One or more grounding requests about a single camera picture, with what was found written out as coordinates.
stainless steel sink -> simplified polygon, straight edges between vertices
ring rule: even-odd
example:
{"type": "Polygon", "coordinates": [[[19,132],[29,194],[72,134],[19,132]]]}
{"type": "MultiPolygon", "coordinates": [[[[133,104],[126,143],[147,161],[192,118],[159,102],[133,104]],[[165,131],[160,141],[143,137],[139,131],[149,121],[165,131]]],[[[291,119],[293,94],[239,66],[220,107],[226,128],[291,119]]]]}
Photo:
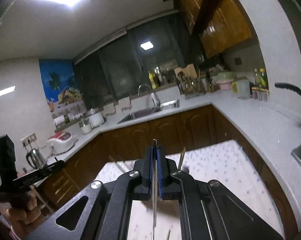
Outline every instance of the stainless steel sink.
{"type": "Polygon", "coordinates": [[[143,110],[139,110],[139,111],[130,113],[130,114],[126,115],[118,123],[127,122],[127,121],[134,120],[134,119],[137,119],[137,118],[141,118],[141,117],[144,117],[144,116],[156,113],[156,112],[160,112],[160,111],[171,109],[171,108],[177,108],[177,107],[179,107],[179,99],[169,101],[169,102],[166,102],[166,103],[162,103],[162,104],[160,104],[160,106],[158,108],[150,107],[150,108],[146,108],[146,109],[143,109],[143,110]]]}

dark window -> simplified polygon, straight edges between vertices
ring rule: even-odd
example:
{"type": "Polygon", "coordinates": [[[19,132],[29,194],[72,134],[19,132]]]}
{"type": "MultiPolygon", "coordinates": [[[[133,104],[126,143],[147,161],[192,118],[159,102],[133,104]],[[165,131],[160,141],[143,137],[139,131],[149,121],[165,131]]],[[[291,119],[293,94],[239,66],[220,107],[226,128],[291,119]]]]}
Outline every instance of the dark window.
{"type": "Polygon", "coordinates": [[[92,53],[76,64],[74,73],[87,109],[114,100],[97,53],[92,53]]]}
{"type": "Polygon", "coordinates": [[[199,37],[191,37],[179,13],[164,16],[127,31],[127,35],[93,52],[74,66],[75,77],[87,109],[137,94],[148,83],[148,71],[164,73],[172,82],[174,68],[201,59],[199,37]],[[146,42],[152,48],[143,49],[146,42]]]}
{"type": "Polygon", "coordinates": [[[141,70],[133,44],[127,35],[101,48],[100,59],[116,100],[137,94],[142,80],[141,70]]]}

hand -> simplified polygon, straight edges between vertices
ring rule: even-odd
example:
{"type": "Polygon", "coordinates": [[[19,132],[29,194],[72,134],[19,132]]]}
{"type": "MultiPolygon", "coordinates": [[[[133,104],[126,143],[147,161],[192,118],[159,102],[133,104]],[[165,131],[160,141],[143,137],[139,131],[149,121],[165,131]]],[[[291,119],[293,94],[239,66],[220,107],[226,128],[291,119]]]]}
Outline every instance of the hand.
{"type": "Polygon", "coordinates": [[[23,239],[25,236],[44,222],[40,217],[41,211],[37,207],[36,196],[30,191],[30,199],[27,203],[28,210],[17,208],[4,209],[0,207],[0,212],[10,221],[15,234],[23,239]]]}

white tablecloth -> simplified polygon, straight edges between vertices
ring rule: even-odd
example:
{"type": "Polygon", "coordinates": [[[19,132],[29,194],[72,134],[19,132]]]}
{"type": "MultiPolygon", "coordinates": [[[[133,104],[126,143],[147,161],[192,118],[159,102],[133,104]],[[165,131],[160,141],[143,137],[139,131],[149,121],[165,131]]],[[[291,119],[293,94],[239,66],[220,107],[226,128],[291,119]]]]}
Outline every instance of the white tablecloth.
{"type": "MultiPolygon", "coordinates": [[[[169,155],[178,164],[180,154],[169,155]]],[[[134,161],[126,162],[133,166],[134,161]]],[[[122,162],[118,164],[128,171],[122,162]]],[[[276,206],[264,183],[257,174],[247,155],[236,141],[226,141],[185,153],[183,165],[189,167],[194,179],[209,181],[217,179],[233,192],[250,209],[265,220],[284,237],[283,226],[276,206]]],[[[115,163],[106,163],[96,177],[103,183],[116,180],[122,172],[115,163]]],[[[177,205],[170,202],[161,205],[157,213],[155,239],[165,240],[171,229],[170,240],[181,239],[180,220],[177,205]]],[[[152,238],[153,212],[151,205],[133,201],[129,223],[128,240],[152,238]]]]}

faucet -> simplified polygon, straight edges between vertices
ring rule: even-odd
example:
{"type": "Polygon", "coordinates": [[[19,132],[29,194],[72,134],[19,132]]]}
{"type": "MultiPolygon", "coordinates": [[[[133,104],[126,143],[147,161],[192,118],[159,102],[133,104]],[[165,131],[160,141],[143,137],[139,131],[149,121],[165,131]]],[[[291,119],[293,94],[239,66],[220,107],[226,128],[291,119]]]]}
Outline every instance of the faucet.
{"type": "Polygon", "coordinates": [[[146,87],[149,88],[149,90],[150,90],[150,95],[151,95],[151,97],[152,97],[152,99],[153,99],[153,103],[154,103],[155,109],[157,109],[157,108],[160,106],[160,102],[159,102],[158,99],[156,98],[156,95],[155,95],[155,93],[152,91],[152,88],[151,88],[150,85],[148,85],[148,84],[146,84],[146,83],[140,85],[139,88],[138,88],[138,94],[137,94],[137,96],[139,96],[139,90],[140,90],[140,88],[143,87],[143,86],[146,86],[146,87]]]}

